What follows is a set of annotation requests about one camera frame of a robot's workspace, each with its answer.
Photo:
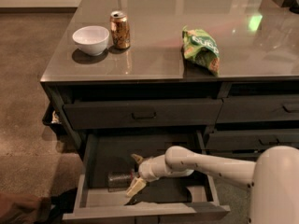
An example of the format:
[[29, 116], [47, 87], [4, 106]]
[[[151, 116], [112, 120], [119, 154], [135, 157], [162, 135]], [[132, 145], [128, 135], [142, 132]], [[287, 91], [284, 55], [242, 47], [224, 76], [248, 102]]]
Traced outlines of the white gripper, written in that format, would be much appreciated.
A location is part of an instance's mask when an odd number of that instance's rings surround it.
[[165, 155], [150, 157], [145, 160], [137, 154], [132, 154], [131, 157], [139, 165], [138, 173], [140, 177], [135, 177], [132, 180], [129, 188], [126, 190], [127, 197], [135, 196], [146, 187], [147, 182], [156, 181], [161, 177], [168, 177], [173, 174], [172, 169], [166, 164]]

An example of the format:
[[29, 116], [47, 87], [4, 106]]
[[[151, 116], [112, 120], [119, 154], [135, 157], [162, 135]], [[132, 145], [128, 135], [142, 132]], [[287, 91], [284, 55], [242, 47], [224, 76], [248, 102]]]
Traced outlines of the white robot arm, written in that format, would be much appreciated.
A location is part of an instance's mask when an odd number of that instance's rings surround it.
[[198, 154], [185, 147], [170, 147], [163, 155], [134, 155], [137, 176], [126, 195], [132, 197], [147, 183], [162, 177], [188, 176], [193, 172], [219, 178], [250, 193], [249, 224], [299, 224], [299, 149], [270, 147], [257, 161]]

